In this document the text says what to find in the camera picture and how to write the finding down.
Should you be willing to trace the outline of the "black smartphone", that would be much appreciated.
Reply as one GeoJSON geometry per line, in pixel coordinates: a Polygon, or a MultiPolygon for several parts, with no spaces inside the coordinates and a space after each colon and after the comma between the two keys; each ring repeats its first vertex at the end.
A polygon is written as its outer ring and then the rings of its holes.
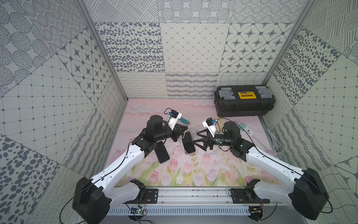
{"type": "Polygon", "coordinates": [[[167,162],[168,160],[170,160],[170,156],[169,156],[167,149],[165,147],[165,142],[166,141],[158,142],[157,146],[155,148],[155,153],[156,153],[156,156],[157,156],[160,164],[163,164],[163,163],[167,162]]]}
{"type": "Polygon", "coordinates": [[[195,153],[195,146],[190,132],[185,132],[182,136],[182,145],[187,154],[195,153]]]}

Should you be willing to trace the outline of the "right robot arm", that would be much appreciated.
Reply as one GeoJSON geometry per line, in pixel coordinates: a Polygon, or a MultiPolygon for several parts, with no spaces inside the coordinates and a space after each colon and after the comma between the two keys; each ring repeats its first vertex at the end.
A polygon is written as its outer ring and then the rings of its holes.
{"type": "Polygon", "coordinates": [[[204,121],[205,129],[197,132],[200,138],[194,140],[193,144],[204,151],[214,146],[228,147],[235,157],[260,167],[283,183],[277,185],[253,179],[246,186],[250,194],[259,199],[291,205],[310,220],[316,220],[323,213],[324,206],[331,203],[317,171],[295,167],[265,153],[251,140],[242,138],[243,129],[236,122],[225,122],[221,133],[217,132],[216,123],[217,120],[204,121]]]}

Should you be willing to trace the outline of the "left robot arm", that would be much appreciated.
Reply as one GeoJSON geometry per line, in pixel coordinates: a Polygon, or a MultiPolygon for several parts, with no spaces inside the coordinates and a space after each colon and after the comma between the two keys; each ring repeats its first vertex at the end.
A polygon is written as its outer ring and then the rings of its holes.
{"type": "Polygon", "coordinates": [[[182,114],[172,110],[169,121],[160,115],[153,115],[146,127],[128,145],[128,149],[103,171],[88,179],[78,181],[72,202],[72,208],[84,222],[99,224],[109,210],[127,202],[142,202],[146,186],[140,180],[133,179],[122,187],[116,184],[136,164],[144,160],[152,151],[159,163],[164,163],[170,156],[164,146],[167,139],[176,142],[188,129],[178,124],[182,114]]]}

